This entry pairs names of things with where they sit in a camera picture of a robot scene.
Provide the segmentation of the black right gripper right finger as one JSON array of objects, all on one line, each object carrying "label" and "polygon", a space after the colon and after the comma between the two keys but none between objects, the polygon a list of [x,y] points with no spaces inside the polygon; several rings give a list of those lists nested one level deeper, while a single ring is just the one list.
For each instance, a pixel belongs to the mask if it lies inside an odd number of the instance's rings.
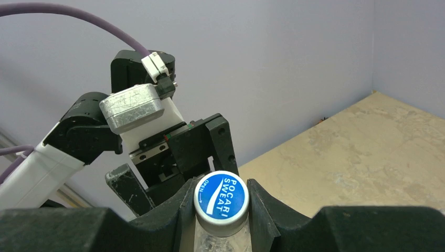
[{"label": "black right gripper right finger", "polygon": [[253,251],[444,251],[444,215],[423,206],[325,206],[309,218],[249,179]]}]

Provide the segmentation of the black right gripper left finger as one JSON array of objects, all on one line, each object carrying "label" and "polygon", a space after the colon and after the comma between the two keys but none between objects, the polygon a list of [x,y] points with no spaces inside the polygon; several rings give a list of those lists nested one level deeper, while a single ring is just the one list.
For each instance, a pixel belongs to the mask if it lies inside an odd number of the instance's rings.
[{"label": "black right gripper left finger", "polygon": [[196,184],[196,178],[188,180],[129,222],[109,208],[1,211],[1,251],[191,251]]}]

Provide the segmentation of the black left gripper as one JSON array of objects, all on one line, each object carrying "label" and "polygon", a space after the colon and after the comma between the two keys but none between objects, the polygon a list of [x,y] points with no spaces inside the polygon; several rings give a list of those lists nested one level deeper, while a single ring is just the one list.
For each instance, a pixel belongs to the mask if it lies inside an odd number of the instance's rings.
[{"label": "black left gripper", "polygon": [[128,164],[108,172],[105,182],[140,217],[172,197],[189,179],[210,171],[209,140],[214,169],[239,175],[229,122],[217,113],[209,121],[182,122],[139,143],[130,158],[148,186],[146,191]]}]

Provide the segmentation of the clear bottle blue cap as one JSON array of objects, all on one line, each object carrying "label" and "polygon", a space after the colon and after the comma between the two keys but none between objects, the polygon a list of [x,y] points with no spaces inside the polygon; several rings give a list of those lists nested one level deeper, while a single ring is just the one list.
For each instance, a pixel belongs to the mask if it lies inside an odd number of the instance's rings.
[{"label": "clear bottle blue cap", "polygon": [[194,189],[194,251],[247,251],[250,195],[235,173],[214,171]]}]

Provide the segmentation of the blue Pocari Sweat cap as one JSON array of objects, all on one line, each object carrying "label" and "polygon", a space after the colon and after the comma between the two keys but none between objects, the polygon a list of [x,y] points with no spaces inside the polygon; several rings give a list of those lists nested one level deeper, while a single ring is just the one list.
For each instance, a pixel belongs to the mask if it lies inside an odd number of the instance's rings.
[{"label": "blue Pocari Sweat cap", "polygon": [[228,171],[214,171],[197,183],[194,207],[200,226],[216,237],[229,237],[247,223],[250,195],[245,182]]}]

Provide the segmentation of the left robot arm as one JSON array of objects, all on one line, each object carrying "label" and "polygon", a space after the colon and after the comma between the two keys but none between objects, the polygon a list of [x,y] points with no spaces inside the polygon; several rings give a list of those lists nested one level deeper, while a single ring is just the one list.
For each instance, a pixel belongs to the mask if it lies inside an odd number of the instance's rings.
[{"label": "left robot arm", "polygon": [[166,70],[152,79],[136,51],[112,60],[111,94],[83,94],[20,164],[1,176],[1,209],[38,208],[103,152],[129,151],[130,164],[105,175],[118,198],[141,216],[211,169],[238,174],[228,121],[219,113],[186,122],[173,102],[175,57],[155,51]]}]

